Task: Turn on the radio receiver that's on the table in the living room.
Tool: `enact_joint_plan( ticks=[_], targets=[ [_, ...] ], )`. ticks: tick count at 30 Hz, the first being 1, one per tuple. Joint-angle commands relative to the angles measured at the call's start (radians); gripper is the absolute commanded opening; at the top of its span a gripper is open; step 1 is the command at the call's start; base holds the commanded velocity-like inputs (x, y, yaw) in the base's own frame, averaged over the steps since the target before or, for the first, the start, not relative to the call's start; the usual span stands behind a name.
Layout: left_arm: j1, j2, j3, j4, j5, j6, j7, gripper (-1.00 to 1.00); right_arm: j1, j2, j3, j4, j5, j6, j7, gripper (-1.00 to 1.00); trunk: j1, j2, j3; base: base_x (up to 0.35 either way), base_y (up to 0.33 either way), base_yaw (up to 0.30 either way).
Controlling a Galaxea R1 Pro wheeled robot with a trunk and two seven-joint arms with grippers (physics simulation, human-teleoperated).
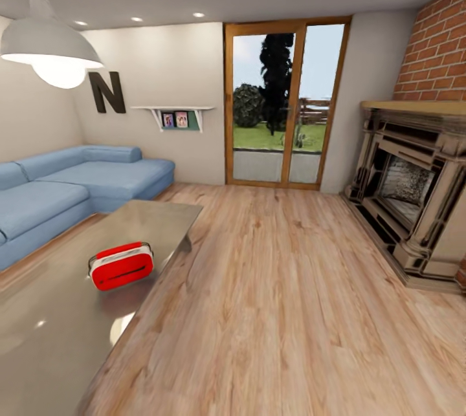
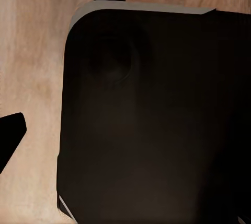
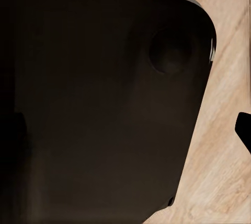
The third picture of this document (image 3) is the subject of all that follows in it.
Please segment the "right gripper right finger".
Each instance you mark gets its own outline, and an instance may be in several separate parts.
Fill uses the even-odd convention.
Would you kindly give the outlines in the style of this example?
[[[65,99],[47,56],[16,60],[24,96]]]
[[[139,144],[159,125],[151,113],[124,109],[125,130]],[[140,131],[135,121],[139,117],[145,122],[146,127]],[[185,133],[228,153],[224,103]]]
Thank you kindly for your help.
[[[244,112],[238,114],[235,131],[251,153],[251,114]]]

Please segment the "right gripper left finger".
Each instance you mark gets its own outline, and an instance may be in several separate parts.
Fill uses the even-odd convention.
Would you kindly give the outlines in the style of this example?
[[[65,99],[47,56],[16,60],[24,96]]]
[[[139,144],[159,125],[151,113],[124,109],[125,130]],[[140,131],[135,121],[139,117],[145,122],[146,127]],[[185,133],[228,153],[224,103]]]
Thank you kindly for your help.
[[[0,174],[26,132],[26,122],[21,112],[0,118]]]

